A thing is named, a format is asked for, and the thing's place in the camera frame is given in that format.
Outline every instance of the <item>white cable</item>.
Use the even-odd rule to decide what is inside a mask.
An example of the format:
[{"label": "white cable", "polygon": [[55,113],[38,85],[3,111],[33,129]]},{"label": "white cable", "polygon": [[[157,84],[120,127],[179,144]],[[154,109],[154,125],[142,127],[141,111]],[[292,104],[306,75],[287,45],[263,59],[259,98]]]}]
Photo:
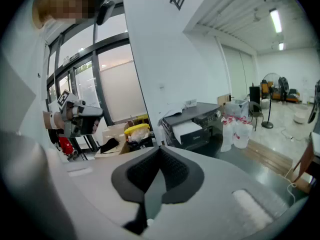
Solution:
[{"label": "white cable", "polygon": [[287,187],[286,187],[286,190],[289,192],[289,194],[293,197],[293,205],[295,204],[296,202],[296,197],[294,194],[292,194],[292,192],[289,190],[289,187],[293,187],[293,188],[296,188],[297,185],[295,183],[290,183]]},{"label": "white cable", "polygon": [[284,178],[285,178],[288,182],[290,182],[290,184],[286,187],[286,190],[287,190],[288,193],[293,197],[293,205],[294,205],[295,202],[296,202],[296,197],[295,197],[295,195],[289,190],[289,187],[291,186],[292,188],[296,188],[296,187],[297,187],[297,184],[294,183],[294,182],[291,182],[291,180],[287,178],[287,176],[288,176],[289,172],[291,171],[291,169],[292,169],[292,168],[290,168],[290,170],[286,173],[286,175],[284,176]]}]

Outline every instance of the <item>glass door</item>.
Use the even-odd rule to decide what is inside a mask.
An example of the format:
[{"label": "glass door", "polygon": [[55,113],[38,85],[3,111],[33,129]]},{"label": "glass door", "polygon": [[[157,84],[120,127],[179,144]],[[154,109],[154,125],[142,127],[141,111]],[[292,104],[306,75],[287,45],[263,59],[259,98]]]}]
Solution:
[{"label": "glass door", "polygon": [[[100,103],[98,100],[96,81],[92,69],[92,61],[83,63],[79,67],[74,69],[74,84],[73,93],[78,96],[80,100],[85,101],[86,106],[92,106],[100,108]],[[107,124],[104,118],[101,118],[99,126],[94,134],[92,134],[93,139],[99,144],[103,143],[102,132],[107,128]],[[83,137],[76,138],[79,146],[83,149],[88,149],[88,143]]]},{"label": "glass door", "polygon": [[147,113],[130,44],[98,55],[101,85],[112,121]]}]

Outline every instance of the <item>fluorescent light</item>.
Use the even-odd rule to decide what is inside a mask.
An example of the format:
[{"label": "fluorescent light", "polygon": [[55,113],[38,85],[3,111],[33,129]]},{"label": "fluorescent light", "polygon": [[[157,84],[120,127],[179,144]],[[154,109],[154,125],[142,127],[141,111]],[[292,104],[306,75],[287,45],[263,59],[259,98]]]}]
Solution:
[{"label": "fluorescent light", "polygon": [[275,32],[277,32],[277,33],[282,32],[282,27],[281,27],[281,22],[280,22],[278,10],[274,9],[274,10],[270,11],[270,15],[271,15],[274,27],[275,27]]}]

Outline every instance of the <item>window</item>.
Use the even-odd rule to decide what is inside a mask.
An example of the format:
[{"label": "window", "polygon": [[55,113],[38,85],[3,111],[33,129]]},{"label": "window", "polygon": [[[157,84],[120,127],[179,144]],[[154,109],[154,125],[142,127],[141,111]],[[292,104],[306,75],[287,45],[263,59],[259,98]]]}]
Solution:
[{"label": "window", "polygon": [[[75,84],[76,91],[78,93],[78,98],[85,101],[86,106],[93,106],[100,108],[98,101],[98,96],[96,92],[95,79],[92,72],[92,63],[89,61],[86,64],[78,67],[75,72]],[[107,128],[107,124],[104,118],[101,118],[99,127],[96,130],[96,133],[93,135],[94,138],[102,145],[102,131]],[[84,142],[83,138],[76,139],[82,149],[89,148],[88,145]]]},{"label": "window", "polygon": [[49,88],[49,95],[50,95],[49,101],[50,101],[51,103],[57,99],[56,87],[55,87],[54,84]]},{"label": "window", "polygon": [[75,82],[79,99],[87,106],[100,108],[91,61],[75,70]]},{"label": "window", "polygon": [[112,121],[146,114],[130,44],[101,53],[98,58],[101,84]]},{"label": "window", "polygon": [[110,17],[103,25],[98,26],[96,42],[124,32],[128,32],[125,15]]},{"label": "window", "polygon": [[68,81],[68,75],[60,80],[59,85],[60,85],[60,94],[62,94],[64,90],[71,92],[71,80],[69,77],[69,81]]},{"label": "window", "polygon": [[98,58],[100,71],[134,61],[130,44],[101,53]]},{"label": "window", "polygon": [[49,59],[49,72],[46,78],[50,77],[55,71],[56,52],[54,52]]},{"label": "window", "polygon": [[58,66],[60,67],[64,59],[69,56],[69,58],[79,51],[92,46],[93,44],[93,35],[94,35],[94,26],[91,25],[75,36],[71,37],[68,41],[66,41],[60,48],[60,55],[59,55],[59,63]]}]

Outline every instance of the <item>plastic bottle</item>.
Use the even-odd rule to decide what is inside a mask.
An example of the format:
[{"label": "plastic bottle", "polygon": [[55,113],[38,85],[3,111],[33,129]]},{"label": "plastic bottle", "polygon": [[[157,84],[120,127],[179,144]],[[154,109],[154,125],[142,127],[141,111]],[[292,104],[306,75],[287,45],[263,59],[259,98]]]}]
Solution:
[{"label": "plastic bottle", "polygon": [[233,128],[232,125],[225,119],[223,120],[223,142],[221,146],[221,152],[227,152],[231,149],[231,145],[233,143]]},{"label": "plastic bottle", "polygon": [[234,143],[234,135],[236,134],[236,130],[237,130],[237,120],[234,116],[229,116],[228,117],[229,123],[232,126],[232,144]]},{"label": "plastic bottle", "polygon": [[253,126],[247,120],[241,120],[236,128],[233,143],[238,149],[245,149],[248,145]]}]

